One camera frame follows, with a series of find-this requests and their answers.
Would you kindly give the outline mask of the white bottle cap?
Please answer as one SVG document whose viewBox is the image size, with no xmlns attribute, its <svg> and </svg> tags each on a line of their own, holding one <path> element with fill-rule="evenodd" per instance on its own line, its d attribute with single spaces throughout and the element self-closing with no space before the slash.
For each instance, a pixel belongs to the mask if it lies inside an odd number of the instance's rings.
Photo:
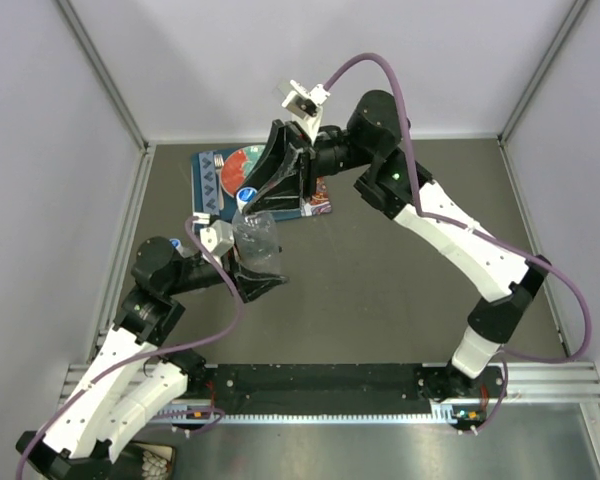
<svg viewBox="0 0 600 480">
<path fill-rule="evenodd" d="M 242 212 L 249 202 L 256 197 L 256 195 L 257 190 L 253 187 L 247 186 L 239 189 L 235 194 L 237 209 Z"/>
</svg>

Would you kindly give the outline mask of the clear bottle orange base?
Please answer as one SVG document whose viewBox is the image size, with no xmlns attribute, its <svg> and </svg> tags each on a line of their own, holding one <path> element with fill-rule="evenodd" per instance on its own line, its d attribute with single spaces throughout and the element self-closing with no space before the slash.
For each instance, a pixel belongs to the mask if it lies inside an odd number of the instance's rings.
<svg viewBox="0 0 600 480">
<path fill-rule="evenodd" d="M 274 217 L 270 212 L 246 214 L 245 208 L 242 212 L 236 209 L 232 218 L 241 264 L 252 271 L 280 275 L 281 252 Z"/>
</svg>

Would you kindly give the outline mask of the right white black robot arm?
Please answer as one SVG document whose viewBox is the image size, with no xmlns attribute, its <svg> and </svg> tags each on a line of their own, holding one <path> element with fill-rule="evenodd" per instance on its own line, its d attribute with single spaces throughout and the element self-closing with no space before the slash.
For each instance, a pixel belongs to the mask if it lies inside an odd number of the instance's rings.
<svg viewBox="0 0 600 480">
<path fill-rule="evenodd" d="M 424 167 L 416 168 L 414 183 L 409 181 L 392 94 L 366 92 L 344 129 L 315 128 L 319 106 L 304 94 L 290 94 L 283 105 L 294 117 L 273 122 L 263 153 L 235 195 L 240 210 L 247 215 L 290 210 L 310 199 L 319 178 L 365 166 L 354 184 L 361 198 L 428 242 L 481 296 L 447 366 L 421 382 L 425 395 L 437 401 L 472 394 L 535 299 L 546 270 L 486 241 L 485 230 Z"/>
</svg>

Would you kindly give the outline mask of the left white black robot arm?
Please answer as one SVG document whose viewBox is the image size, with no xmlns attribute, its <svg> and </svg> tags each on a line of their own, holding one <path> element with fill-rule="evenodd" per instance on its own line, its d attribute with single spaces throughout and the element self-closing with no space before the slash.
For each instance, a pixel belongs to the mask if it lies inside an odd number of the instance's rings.
<svg viewBox="0 0 600 480">
<path fill-rule="evenodd" d="M 125 447 L 160 410 L 206 387 L 196 348 L 237 326 L 246 303 L 287 283 L 287 277 L 242 266 L 234 252 L 219 259 L 205 249 L 185 257 L 174 243 L 153 237 L 138 249 L 134 288 L 121 304 L 96 358 L 62 407 L 16 443 L 16 478 L 31 467 L 47 479 L 105 479 Z M 163 344 L 184 313 L 176 296 L 225 284 L 235 317 L 224 330 L 175 347 Z"/>
</svg>

